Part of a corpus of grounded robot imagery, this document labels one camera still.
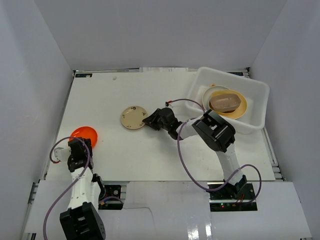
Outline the beige floral small plate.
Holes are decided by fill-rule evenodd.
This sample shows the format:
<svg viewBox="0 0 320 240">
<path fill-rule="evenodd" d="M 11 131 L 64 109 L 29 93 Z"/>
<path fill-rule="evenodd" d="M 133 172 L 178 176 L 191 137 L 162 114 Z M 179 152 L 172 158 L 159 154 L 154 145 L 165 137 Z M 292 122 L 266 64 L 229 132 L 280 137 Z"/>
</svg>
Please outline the beige floral small plate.
<svg viewBox="0 0 320 240">
<path fill-rule="evenodd" d="M 120 115 L 121 124 L 129 130 L 138 130 L 145 123 L 143 120 L 149 116 L 148 112 L 141 106 L 133 105 L 127 107 Z"/>
</svg>

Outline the orange round plate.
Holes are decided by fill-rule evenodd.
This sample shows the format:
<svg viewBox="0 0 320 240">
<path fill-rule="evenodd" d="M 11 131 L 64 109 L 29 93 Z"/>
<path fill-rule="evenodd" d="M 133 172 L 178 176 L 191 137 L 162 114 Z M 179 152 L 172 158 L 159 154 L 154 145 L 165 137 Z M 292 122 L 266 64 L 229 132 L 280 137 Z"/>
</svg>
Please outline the orange round plate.
<svg viewBox="0 0 320 240">
<path fill-rule="evenodd" d="M 94 128 L 90 126 L 81 126 L 75 129 L 70 136 L 76 138 L 90 139 L 92 148 L 94 148 L 98 142 L 98 133 Z"/>
</svg>

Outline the cream round plate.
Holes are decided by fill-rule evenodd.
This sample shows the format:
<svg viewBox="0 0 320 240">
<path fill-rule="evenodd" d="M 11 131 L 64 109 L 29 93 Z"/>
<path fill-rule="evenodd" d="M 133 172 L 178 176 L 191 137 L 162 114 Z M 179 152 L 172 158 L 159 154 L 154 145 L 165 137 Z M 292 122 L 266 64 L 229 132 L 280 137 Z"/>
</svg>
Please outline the cream round plate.
<svg viewBox="0 0 320 240">
<path fill-rule="evenodd" d="M 203 108 L 207 111 L 209 110 L 209 101 L 212 97 L 212 94 L 218 91 L 223 91 L 223 90 L 228 90 L 227 87 L 225 86 L 220 86 L 220 85 L 215 85 L 215 86 L 211 86 L 209 87 L 204 94 L 202 95 L 202 106 Z"/>
</svg>

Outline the brown square plate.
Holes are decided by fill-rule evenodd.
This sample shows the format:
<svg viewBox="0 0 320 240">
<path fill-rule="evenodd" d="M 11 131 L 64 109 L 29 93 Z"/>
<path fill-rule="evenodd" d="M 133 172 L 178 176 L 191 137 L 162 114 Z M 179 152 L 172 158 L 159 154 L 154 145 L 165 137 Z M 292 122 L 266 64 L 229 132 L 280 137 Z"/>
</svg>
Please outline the brown square plate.
<svg viewBox="0 0 320 240">
<path fill-rule="evenodd" d="M 211 97 L 209 106 L 216 112 L 235 111 L 242 103 L 242 100 L 234 93 L 226 93 Z"/>
</svg>

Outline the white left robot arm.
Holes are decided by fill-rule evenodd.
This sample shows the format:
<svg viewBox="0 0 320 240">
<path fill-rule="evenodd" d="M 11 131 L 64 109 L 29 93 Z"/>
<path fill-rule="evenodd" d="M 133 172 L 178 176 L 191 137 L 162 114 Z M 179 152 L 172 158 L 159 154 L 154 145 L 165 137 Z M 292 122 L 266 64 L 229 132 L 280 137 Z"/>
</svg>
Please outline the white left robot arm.
<svg viewBox="0 0 320 240">
<path fill-rule="evenodd" d="M 59 216 L 64 235 L 68 240 L 104 240 L 106 230 L 98 205 L 105 196 L 106 187 L 94 173 L 91 140 L 73 137 L 68 146 L 67 166 L 74 185 L 67 210 Z"/>
</svg>

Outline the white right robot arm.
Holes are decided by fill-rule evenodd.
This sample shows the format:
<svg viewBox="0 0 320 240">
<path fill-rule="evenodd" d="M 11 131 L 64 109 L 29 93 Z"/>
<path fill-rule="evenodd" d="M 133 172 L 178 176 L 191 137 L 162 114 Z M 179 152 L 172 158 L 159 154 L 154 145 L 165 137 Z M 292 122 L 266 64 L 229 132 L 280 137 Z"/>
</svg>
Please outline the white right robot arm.
<svg viewBox="0 0 320 240">
<path fill-rule="evenodd" d="M 142 122 L 154 130 L 166 130 L 171 138 L 177 141 L 177 150 L 182 166 L 198 187 L 209 193 L 224 190 L 226 195 L 233 200 L 243 195 L 247 178 L 241 170 L 235 153 L 236 130 L 220 115 L 213 110 L 207 110 L 197 118 L 182 122 L 175 117 L 172 109 L 165 107 L 156 109 Z M 222 185 L 212 189 L 206 188 L 197 182 L 189 172 L 183 160 L 180 141 L 193 136 L 199 136 L 211 150 L 216 152 L 223 171 Z"/>
</svg>

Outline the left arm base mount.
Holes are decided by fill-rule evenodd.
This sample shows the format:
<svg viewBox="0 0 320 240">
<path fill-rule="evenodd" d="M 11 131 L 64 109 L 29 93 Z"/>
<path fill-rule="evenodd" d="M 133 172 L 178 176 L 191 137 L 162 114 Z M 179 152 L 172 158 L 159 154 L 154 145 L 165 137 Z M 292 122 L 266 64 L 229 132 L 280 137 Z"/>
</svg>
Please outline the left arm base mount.
<svg viewBox="0 0 320 240">
<path fill-rule="evenodd" d="M 102 200 L 108 197 L 116 197 L 119 198 L 122 202 L 125 201 L 127 191 L 127 187 L 125 185 L 105 184 L 104 188 L 105 194 Z M 107 199 L 98 205 L 99 210 L 121 210 L 122 208 L 123 204 L 119 200 L 114 198 Z"/>
</svg>

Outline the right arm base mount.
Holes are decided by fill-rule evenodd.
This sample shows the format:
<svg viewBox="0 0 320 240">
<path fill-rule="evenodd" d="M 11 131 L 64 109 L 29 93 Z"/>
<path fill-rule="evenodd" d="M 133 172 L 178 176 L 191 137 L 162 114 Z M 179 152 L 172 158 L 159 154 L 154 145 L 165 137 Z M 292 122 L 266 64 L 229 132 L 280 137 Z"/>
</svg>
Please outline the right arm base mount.
<svg viewBox="0 0 320 240">
<path fill-rule="evenodd" d="M 256 201 L 248 203 L 255 196 L 253 185 L 248 183 L 238 197 L 229 195 L 224 189 L 209 193 L 211 213 L 256 212 Z"/>
</svg>

